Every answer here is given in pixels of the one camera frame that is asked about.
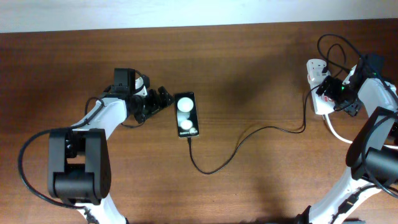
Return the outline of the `white power strip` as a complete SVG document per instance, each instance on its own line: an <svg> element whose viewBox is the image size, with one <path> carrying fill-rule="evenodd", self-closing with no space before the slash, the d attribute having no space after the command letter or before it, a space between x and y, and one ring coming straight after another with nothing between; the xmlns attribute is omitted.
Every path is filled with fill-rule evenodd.
<svg viewBox="0 0 398 224"><path fill-rule="evenodd" d="M325 115L334 112L335 102L325 95L319 96L316 94L318 85L320 85L323 80L324 78L316 79L308 77L308 83L310 85L310 88L312 89L311 96L313 101L313 107L317 115Z"/></svg>

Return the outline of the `black smartphone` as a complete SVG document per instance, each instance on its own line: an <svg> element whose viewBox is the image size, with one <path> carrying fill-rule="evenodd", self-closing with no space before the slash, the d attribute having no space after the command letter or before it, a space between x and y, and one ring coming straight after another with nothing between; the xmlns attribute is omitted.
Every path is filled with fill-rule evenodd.
<svg viewBox="0 0 398 224"><path fill-rule="evenodd" d="M200 133L195 94L192 91L175 94L177 133L180 138L192 138Z"/></svg>

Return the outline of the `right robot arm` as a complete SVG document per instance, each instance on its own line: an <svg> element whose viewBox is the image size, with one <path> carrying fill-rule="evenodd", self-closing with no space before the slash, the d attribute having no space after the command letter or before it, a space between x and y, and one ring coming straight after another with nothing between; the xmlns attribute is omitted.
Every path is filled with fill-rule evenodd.
<svg viewBox="0 0 398 224"><path fill-rule="evenodd" d="M340 80L331 76L328 62L307 62L316 114L344 110L354 116L365 108L369 118L349 145L339 181L297 215L295 223L345 223L365 200L383 190L391 193L391 185L397 183L397 147L385 144L397 138L397 94L394 84L380 74L383 64L381 56L367 54Z"/></svg>

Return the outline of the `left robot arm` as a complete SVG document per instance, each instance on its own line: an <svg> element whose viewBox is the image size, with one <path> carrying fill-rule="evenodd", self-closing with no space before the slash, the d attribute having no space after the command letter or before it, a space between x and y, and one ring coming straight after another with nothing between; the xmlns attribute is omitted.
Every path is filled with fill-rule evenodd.
<svg viewBox="0 0 398 224"><path fill-rule="evenodd" d="M107 140L129 116L138 124L174 103L165 87L131 68L117 68L114 83L97 97L92 110L71 127L49 134L48 190L78 210L88 223L127 223L111 195Z"/></svg>

